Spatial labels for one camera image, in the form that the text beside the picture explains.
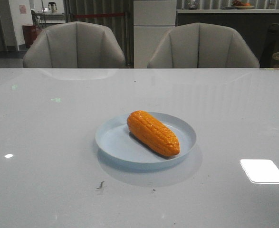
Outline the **light blue round plate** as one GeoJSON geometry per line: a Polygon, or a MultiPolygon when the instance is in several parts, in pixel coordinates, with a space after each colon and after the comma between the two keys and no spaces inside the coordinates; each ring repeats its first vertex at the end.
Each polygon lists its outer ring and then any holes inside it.
{"type": "Polygon", "coordinates": [[[175,116],[157,112],[150,114],[175,133],[180,143],[178,155],[163,157],[135,138],[128,130],[129,114],[114,117],[99,126],[95,140],[100,150],[115,163],[130,169],[157,170],[182,162],[196,144],[196,132],[187,122],[175,116]]]}

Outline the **left beige upholstered chair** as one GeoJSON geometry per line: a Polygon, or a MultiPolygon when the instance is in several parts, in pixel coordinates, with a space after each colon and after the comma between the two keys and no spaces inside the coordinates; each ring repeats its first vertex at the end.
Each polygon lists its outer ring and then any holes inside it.
{"type": "Polygon", "coordinates": [[[109,27],[69,22],[47,27],[23,57],[24,68],[123,68],[125,56],[109,27]]]}

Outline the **red bin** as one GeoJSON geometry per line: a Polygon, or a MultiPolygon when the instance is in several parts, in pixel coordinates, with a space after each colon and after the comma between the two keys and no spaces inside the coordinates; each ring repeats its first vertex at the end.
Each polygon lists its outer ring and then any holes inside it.
{"type": "Polygon", "coordinates": [[[35,39],[37,38],[37,26],[36,25],[23,25],[23,36],[26,48],[30,48],[35,39]]]}

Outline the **beige upholstered chair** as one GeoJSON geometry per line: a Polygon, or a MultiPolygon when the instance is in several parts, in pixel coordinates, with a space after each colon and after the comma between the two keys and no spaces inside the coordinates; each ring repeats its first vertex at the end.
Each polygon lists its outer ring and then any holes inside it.
{"type": "Polygon", "coordinates": [[[260,63],[233,28],[192,23],[161,38],[148,68],[258,68],[260,63]]]}
{"type": "Polygon", "coordinates": [[[24,68],[123,68],[125,56],[109,27],[69,22],[47,27],[23,57],[24,68]]]}

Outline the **pink wall notice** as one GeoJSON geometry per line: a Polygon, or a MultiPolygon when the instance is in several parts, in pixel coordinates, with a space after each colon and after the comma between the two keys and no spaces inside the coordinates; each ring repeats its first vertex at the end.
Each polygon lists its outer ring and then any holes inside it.
{"type": "Polygon", "coordinates": [[[27,9],[25,5],[19,5],[20,14],[27,14],[27,9]]]}

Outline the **fruit bowl on counter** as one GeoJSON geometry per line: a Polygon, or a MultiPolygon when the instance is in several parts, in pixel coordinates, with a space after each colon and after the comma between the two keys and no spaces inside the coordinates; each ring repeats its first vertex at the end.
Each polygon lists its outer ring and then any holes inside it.
{"type": "Polygon", "coordinates": [[[254,6],[251,5],[250,3],[243,2],[241,0],[233,0],[231,6],[238,10],[247,10],[247,9],[254,8],[254,6]]]}

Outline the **white cabinet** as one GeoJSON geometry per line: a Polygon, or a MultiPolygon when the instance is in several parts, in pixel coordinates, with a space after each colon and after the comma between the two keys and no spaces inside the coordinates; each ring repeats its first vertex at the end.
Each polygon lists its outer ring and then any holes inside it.
{"type": "Polygon", "coordinates": [[[175,26],[175,0],[135,0],[134,68],[146,68],[163,34],[175,26]]]}

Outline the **background metal table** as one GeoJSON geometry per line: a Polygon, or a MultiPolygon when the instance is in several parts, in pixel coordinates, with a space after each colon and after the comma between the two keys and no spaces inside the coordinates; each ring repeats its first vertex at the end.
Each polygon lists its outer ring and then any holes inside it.
{"type": "Polygon", "coordinates": [[[30,0],[34,25],[46,27],[66,22],[63,0],[30,0]]]}

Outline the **right beige upholstered chair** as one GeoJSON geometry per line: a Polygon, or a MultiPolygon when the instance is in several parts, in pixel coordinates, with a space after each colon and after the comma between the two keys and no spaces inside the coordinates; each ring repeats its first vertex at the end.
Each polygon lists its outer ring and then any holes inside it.
{"type": "Polygon", "coordinates": [[[148,68],[258,68],[260,63],[233,28],[192,23],[161,38],[148,68]]]}

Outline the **red barrier belt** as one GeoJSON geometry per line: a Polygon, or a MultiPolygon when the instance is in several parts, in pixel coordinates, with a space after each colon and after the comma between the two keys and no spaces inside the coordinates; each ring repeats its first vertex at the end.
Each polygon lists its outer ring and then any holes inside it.
{"type": "Polygon", "coordinates": [[[125,12],[119,13],[102,13],[102,14],[73,14],[74,18],[109,18],[109,17],[124,17],[125,12]]]}

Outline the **dark counter with white top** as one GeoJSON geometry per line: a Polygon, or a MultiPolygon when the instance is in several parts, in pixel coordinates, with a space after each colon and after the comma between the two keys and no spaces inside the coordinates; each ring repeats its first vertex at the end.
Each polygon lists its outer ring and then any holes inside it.
{"type": "Polygon", "coordinates": [[[279,9],[179,9],[176,21],[178,26],[201,22],[231,27],[260,61],[269,26],[279,24],[279,9]]]}

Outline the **orange corn cob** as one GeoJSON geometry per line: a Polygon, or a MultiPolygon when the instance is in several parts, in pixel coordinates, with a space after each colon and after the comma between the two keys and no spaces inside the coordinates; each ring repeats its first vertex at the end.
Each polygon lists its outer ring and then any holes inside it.
{"type": "Polygon", "coordinates": [[[129,131],[154,152],[172,157],[180,153],[175,133],[146,111],[132,112],[127,118],[129,131]]]}

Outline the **dark chair at right edge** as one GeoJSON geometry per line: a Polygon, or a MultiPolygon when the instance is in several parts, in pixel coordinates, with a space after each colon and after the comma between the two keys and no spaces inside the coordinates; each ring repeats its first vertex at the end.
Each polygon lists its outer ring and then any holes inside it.
{"type": "Polygon", "coordinates": [[[273,68],[271,66],[272,55],[279,52],[279,24],[271,24],[268,28],[264,50],[260,58],[262,68],[273,68]]]}

